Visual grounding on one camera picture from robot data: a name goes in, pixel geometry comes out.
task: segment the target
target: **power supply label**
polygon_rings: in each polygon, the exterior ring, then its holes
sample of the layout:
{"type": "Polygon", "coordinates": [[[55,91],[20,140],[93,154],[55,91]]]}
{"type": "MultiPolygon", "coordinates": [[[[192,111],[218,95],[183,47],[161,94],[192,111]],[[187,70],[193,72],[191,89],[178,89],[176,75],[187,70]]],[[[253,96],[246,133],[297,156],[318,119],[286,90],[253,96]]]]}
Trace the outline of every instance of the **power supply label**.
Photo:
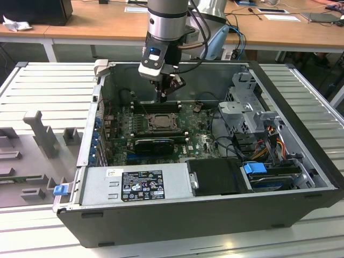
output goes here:
{"type": "Polygon", "coordinates": [[[162,171],[123,172],[121,199],[123,202],[165,199],[162,171]]]}

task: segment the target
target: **floor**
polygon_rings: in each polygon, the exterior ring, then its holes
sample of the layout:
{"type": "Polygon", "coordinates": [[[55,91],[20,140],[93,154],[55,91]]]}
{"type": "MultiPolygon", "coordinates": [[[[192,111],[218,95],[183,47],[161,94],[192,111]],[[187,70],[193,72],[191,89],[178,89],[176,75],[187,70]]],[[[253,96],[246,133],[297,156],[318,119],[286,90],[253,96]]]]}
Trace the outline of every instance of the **floor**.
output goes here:
{"type": "MultiPolygon", "coordinates": [[[[2,43],[3,49],[0,49],[0,85],[6,79],[7,74],[11,72],[14,63],[18,61],[29,62],[47,62],[48,58],[41,44],[22,44],[22,43],[2,43]]],[[[141,47],[131,46],[96,46],[99,58],[107,58],[113,61],[138,61],[141,58],[141,47]]],[[[94,62],[95,58],[91,56],[90,46],[87,45],[57,45],[56,53],[61,62],[94,62]]],[[[259,51],[259,63],[275,63],[276,51],[259,51]]],[[[333,65],[336,63],[340,54],[330,54],[328,59],[333,65]]],[[[291,58],[285,59],[286,63],[292,63],[291,58]]],[[[335,67],[326,81],[321,85],[319,91],[324,94],[327,86],[332,83],[342,72],[341,67],[335,67]]],[[[314,85],[319,88],[324,76],[329,73],[329,69],[324,69],[314,64],[312,58],[308,61],[304,69],[301,70],[303,75],[314,85]]],[[[339,106],[339,111],[344,111],[344,105],[339,106]]]]}

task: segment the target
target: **crumpled paper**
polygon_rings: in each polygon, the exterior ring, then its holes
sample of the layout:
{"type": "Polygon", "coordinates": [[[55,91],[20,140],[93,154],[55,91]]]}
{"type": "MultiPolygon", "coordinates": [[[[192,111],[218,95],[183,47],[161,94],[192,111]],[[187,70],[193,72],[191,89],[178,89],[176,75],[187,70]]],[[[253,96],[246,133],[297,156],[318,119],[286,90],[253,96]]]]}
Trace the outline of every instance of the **crumpled paper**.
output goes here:
{"type": "Polygon", "coordinates": [[[4,25],[10,31],[17,32],[17,31],[29,30],[32,28],[30,24],[27,23],[26,21],[14,21],[14,20],[7,19],[5,16],[3,17],[4,17],[4,22],[2,23],[2,25],[4,25]]]}

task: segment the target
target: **blue cable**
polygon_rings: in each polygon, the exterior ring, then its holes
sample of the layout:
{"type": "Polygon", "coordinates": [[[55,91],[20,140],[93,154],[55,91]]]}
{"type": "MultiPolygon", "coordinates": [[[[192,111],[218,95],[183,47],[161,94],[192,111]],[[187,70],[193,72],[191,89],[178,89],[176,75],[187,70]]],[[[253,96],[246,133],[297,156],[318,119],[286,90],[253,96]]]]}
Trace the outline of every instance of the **blue cable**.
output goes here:
{"type": "Polygon", "coordinates": [[[232,26],[230,26],[230,28],[231,28],[232,30],[234,30],[234,31],[238,34],[238,36],[240,37],[240,41],[241,41],[241,51],[240,51],[240,54],[239,54],[239,57],[238,57],[238,60],[240,60],[241,55],[242,55],[242,52],[243,52],[243,48],[244,48],[243,35],[242,35],[241,32],[239,32],[236,28],[234,28],[234,27],[232,27],[232,26]]]}

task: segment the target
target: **wooden desk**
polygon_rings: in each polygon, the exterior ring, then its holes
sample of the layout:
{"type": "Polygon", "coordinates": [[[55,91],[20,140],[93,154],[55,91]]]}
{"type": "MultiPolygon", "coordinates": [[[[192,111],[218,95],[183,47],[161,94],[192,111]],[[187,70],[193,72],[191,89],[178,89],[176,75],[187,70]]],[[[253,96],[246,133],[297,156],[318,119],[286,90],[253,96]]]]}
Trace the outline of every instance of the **wooden desk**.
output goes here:
{"type": "MultiPolygon", "coordinates": [[[[290,12],[325,11],[324,7],[310,9],[320,5],[311,0],[281,0],[281,2],[304,9],[278,6],[290,12]]],[[[125,3],[112,2],[99,5],[97,1],[74,0],[72,5],[73,15],[66,26],[33,25],[33,30],[17,33],[1,27],[0,41],[41,43],[50,61],[58,60],[54,53],[54,44],[92,45],[92,50],[95,49],[94,45],[143,45],[147,33],[146,13],[124,12],[127,6],[125,3]]],[[[248,15],[237,15],[240,30],[247,38],[246,49],[331,53],[340,53],[344,50],[344,28],[336,25],[326,27],[317,23],[308,24],[301,15],[295,15],[301,22],[272,21],[264,15],[260,15],[263,19],[260,21],[257,16],[249,15],[251,13],[247,8],[236,11],[240,8],[228,1],[226,12],[248,15]]],[[[235,24],[232,15],[228,18],[232,24],[235,24]]],[[[229,34],[225,47],[233,49],[237,44],[238,36],[229,34]]]]}
{"type": "MultiPolygon", "coordinates": [[[[288,0],[291,7],[298,7],[304,10],[292,9],[285,5],[278,5],[279,9],[286,9],[290,13],[300,12],[324,12],[325,7],[309,9],[319,6],[311,0],[288,0]]],[[[226,13],[233,12],[234,14],[250,14],[247,8],[240,9],[235,3],[229,2],[226,7],[226,13]]],[[[331,14],[340,17],[338,12],[331,12],[331,14]]],[[[240,31],[245,34],[247,38],[248,49],[266,49],[266,50],[289,50],[290,47],[297,47],[299,51],[312,52],[311,49],[323,49],[324,52],[331,52],[337,49],[338,52],[344,50],[344,29],[336,25],[331,27],[322,26],[317,23],[308,23],[307,19],[302,15],[293,15],[301,22],[296,21],[277,21],[268,20],[264,15],[260,15],[263,20],[259,20],[257,16],[242,16],[237,15],[240,31]]],[[[235,25],[233,15],[228,16],[230,22],[235,25]]],[[[232,44],[237,42],[238,36],[229,35],[226,43],[232,44]]]]}
{"type": "Polygon", "coordinates": [[[124,12],[122,3],[72,1],[73,15],[66,26],[50,26],[48,38],[140,40],[147,34],[147,13],[124,12]]]}

